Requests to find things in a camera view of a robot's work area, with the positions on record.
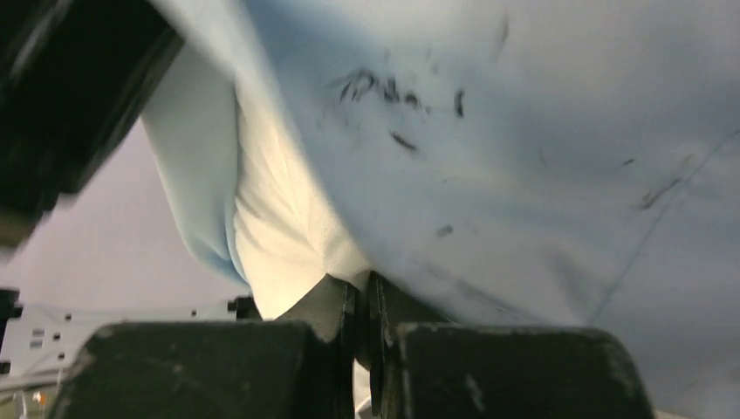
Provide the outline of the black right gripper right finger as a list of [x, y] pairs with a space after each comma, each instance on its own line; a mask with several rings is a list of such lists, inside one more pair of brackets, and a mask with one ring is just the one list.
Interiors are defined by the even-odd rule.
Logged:
[[582, 327], [453, 323], [378, 274], [367, 288], [378, 418], [651, 418], [632, 358]]

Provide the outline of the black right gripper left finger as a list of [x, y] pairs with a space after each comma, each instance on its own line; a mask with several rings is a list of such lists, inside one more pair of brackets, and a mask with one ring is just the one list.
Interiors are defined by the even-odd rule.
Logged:
[[53, 418], [351, 418], [355, 289], [322, 279], [274, 321], [120, 323], [82, 347]]

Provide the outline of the white pillow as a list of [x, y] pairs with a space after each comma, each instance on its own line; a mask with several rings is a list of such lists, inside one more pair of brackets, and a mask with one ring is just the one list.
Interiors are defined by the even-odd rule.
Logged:
[[325, 275], [366, 290], [369, 262], [278, 117], [238, 106], [236, 254], [262, 317], [287, 313]]

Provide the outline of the light blue pillowcase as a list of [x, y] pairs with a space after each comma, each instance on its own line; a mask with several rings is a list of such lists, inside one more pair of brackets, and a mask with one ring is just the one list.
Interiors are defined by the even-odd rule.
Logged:
[[738, 417], [738, 2], [154, 7], [185, 44], [141, 118], [199, 261], [253, 296], [244, 97], [369, 275], [465, 323], [607, 330], [659, 410]]

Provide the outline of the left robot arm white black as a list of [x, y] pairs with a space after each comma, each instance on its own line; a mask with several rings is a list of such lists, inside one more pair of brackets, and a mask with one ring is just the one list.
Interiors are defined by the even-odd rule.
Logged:
[[86, 187], [181, 47], [148, 1], [2, 2], [3, 249]]

